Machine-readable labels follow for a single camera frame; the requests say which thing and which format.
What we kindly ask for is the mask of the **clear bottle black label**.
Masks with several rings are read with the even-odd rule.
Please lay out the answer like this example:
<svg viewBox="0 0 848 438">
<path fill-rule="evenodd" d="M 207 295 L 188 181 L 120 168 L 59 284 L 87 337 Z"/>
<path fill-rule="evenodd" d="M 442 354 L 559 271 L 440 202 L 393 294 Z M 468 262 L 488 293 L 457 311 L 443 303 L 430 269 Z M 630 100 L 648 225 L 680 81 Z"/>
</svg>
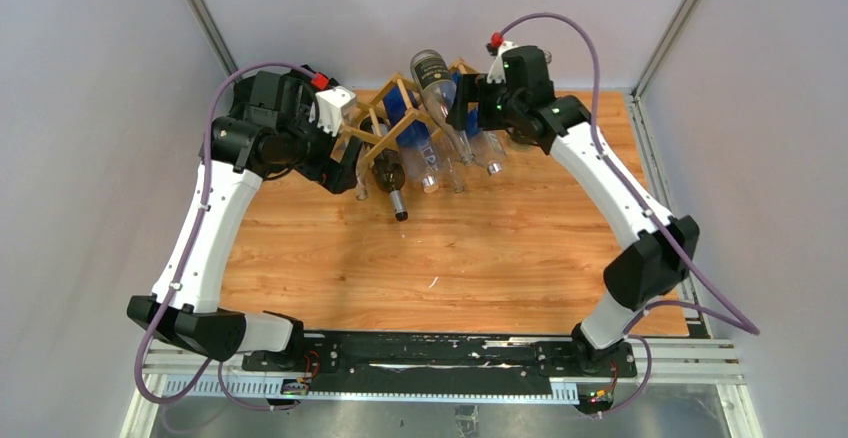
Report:
<svg viewBox="0 0 848 438">
<path fill-rule="evenodd" d="M 444 58 L 435 50 L 421 50 L 411 58 L 410 72 L 421 92 L 427 113 L 457 153 L 460 163 L 464 166 L 473 165 L 475 156 L 467 138 L 447 122 L 457 86 Z"/>
</svg>

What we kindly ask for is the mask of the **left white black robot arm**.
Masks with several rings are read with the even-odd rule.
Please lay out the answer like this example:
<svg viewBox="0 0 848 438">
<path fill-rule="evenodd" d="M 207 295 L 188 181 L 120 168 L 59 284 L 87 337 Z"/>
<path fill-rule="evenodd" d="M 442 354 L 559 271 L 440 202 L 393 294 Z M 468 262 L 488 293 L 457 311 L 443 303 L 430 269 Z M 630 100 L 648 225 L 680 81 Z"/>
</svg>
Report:
<svg viewBox="0 0 848 438">
<path fill-rule="evenodd" d="M 261 184 L 295 171 L 333 194 L 357 184 L 361 140 L 332 157 L 341 125 L 356 107 L 354 92 L 318 74 L 260 71 L 234 86 L 232 105 L 211 123 L 210 159 L 198 167 L 193 206 L 160 278 L 147 295 L 131 297 L 128 318 L 152 327 L 158 340 L 226 361 L 266 352 L 283 371 L 306 358 L 304 325 L 280 313 L 226 310 L 220 295 L 226 263 Z"/>
</svg>

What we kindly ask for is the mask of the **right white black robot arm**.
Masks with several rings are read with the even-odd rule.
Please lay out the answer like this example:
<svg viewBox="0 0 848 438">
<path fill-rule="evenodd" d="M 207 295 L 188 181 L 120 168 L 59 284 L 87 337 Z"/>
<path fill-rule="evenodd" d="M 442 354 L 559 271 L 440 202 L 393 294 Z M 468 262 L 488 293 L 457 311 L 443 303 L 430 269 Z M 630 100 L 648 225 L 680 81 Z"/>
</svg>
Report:
<svg viewBox="0 0 848 438">
<path fill-rule="evenodd" d="M 577 180 L 617 240 L 621 252 L 603 271 L 604 295 L 571 333 L 573 366 L 596 375 L 622 350 L 637 314 L 683 281 L 699 227 L 653 199 L 579 98 L 556 93 L 540 48 L 506 42 L 488 72 L 460 73 L 456 83 L 451 126 L 467 129 L 474 113 L 480 130 L 525 136 Z"/>
</svg>

